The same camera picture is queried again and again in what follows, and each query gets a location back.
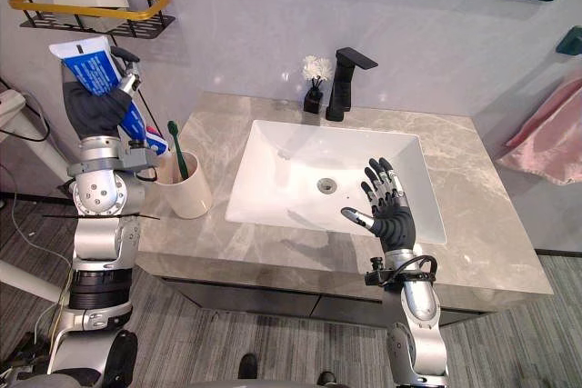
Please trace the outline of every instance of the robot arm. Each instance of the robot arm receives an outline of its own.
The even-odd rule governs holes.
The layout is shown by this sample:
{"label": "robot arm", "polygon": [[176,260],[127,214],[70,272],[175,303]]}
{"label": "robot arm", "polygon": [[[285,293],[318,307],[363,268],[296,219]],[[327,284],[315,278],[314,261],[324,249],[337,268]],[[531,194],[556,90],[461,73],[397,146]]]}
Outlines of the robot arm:
{"label": "robot arm", "polygon": [[[123,326],[133,310],[129,290],[139,243],[136,215],[145,198],[135,173],[156,164],[132,100],[141,83],[139,59],[116,47],[112,54],[127,67],[109,94],[91,95],[75,79],[67,82],[66,75],[63,84],[67,116],[81,139],[81,162],[68,168],[80,218],[70,295],[55,330],[48,373],[67,374],[94,387],[132,382],[137,338]],[[128,150],[118,126],[131,137]]]}
{"label": "robot arm", "polygon": [[[353,208],[342,215],[380,238],[386,258],[372,258],[373,271],[366,285],[384,287],[384,311],[388,329],[390,368],[397,386],[446,387],[447,350],[438,329],[440,303],[433,290],[437,261],[415,256],[414,219],[406,194],[392,168],[380,158],[370,160],[362,189],[372,205],[372,216]],[[430,273],[421,267],[431,263]]]}

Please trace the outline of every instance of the white sink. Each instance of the white sink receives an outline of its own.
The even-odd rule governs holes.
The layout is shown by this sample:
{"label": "white sink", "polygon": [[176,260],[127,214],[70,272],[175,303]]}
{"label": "white sink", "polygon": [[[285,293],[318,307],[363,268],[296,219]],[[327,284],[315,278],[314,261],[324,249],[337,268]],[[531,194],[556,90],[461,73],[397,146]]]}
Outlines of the white sink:
{"label": "white sink", "polygon": [[[360,184],[370,158],[392,164],[410,203],[416,240],[444,244],[445,229],[418,137],[411,134],[255,120],[238,167],[226,220],[371,235],[340,210],[370,214]],[[318,188],[336,183],[332,194]]]}

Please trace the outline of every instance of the green toothbrush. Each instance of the green toothbrush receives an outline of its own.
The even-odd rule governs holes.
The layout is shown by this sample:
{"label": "green toothbrush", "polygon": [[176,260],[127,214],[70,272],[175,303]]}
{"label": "green toothbrush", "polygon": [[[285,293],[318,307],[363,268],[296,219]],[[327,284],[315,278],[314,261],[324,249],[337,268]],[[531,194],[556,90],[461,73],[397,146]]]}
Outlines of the green toothbrush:
{"label": "green toothbrush", "polygon": [[180,169],[180,175],[182,176],[182,180],[186,180],[188,178],[188,167],[186,167],[186,161],[182,156],[182,150],[180,150],[180,143],[178,143],[178,125],[176,122],[170,120],[167,122],[167,130],[170,131],[170,134],[174,137],[174,144],[176,145],[176,157],[178,158],[178,168]]}

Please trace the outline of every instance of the marble countertop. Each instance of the marble countertop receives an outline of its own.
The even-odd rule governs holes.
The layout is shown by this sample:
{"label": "marble countertop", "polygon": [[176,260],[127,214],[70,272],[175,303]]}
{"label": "marble countertop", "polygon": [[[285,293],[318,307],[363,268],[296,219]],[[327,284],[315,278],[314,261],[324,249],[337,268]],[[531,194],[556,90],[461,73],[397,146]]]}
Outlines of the marble countertop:
{"label": "marble countertop", "polygon": [[226,207],[254,120],[416,134],[442,214],[446,244],[417,242],[438,260],[444,307],[496,311],[552,293],[517,213],[468,117],[352,108],[344,122],[301,111],[300,103],[205,93],[182,129],[212,188],[214,205],[183,220],[149,189],[137,263],[151,274],[313,293],[381,298],[364,285],[374,237],[231,223]]}

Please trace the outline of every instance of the faucet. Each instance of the faucet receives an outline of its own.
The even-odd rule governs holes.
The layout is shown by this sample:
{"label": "faucet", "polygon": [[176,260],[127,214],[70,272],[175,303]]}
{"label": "faucet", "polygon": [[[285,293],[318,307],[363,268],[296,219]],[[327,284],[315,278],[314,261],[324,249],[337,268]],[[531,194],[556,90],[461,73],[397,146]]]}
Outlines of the faucet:
{"label": "faucet", "polygon": [[343,121],[344,112],[352,108],[352,76],[356,65],[364,70],[378,66],[377,62],[351,47],[337,50],[336,60],[334,85],[329,96],[329,106],[326,109],[326,119],[331,122]]}

